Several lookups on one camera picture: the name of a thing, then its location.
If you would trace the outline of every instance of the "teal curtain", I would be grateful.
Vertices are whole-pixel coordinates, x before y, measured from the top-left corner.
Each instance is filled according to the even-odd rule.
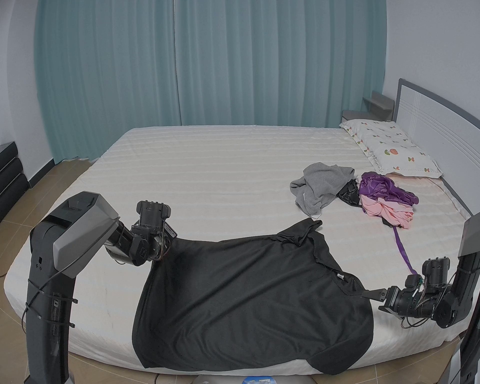
[[[39,0],[35,70],[55,162],[180,125],[172,1]]]
[[[134,127],[337,127],[381,92],[385,0],[39,0],[35,64],[55,160]]]

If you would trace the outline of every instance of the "white pillow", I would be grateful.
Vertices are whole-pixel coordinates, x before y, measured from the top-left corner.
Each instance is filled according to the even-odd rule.
[[[353,137],[378,173],[432,179],[442,175],[435,161],[392,121],[356,119],[345,121],[340,127]]]

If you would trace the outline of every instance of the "gray cloth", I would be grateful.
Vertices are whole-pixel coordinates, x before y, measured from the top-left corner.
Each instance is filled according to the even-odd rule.
[[[336,164],[311,164],[303,170],[302,178],[290,183],[290,191],[297,197],[295,203],[304,213],[308,216],[319,215],[343,186],[355,178],[354,172],[353,168]]]

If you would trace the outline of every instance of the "pink cloth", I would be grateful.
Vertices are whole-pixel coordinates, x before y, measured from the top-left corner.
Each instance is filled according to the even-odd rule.
[[[360,201],[368,216],[381,216],[393,226],[400,225],[405,229],[410,228],[410,221],[413,219],[411,206],[395,201],[385,201],[382,197],[374,200],[362,194]]]

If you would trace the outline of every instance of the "white bed sheet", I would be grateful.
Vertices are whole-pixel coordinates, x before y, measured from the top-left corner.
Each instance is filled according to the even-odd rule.
[[[311,163],[322,161],[373,170],[349,135],[341,129],[265,126],[183,126],[138,128],[124,134],[58,199],[54,206],[83,190],[98,192],[127,225],[137,220],[140,200],[165,202],[169,223],[179,236],[223,240],[277,233],[303,220],[289,191]],[[393,176],[400,187],[420,199],[411,229],[400,237],[415,269],[424,260],[448,256],[449,277],[456,269],[465,211],[441,181]],[[393,231],[379,218],[335,199],[321,216],[319,229],[330,252],[367,289],[402,287],[409,273],[398,252]],[[5,293],[21,315],[30,268],[28,241],[5,279]],[[101,249],[77,277],[72,307],[70,351],[131,369],[144,370],[132,347],[132,324],[150,263],[118,265]],[[374,335],[370,349],[354,364],[360,367],[410,355],[452,340],[466,329],[469,317],[441,329],[432,321],[404,330],[394,316],[372,301]],[[174,373],[167,369],[152,372]],[[318,373],[305,360],[275,367],[221,374]]]

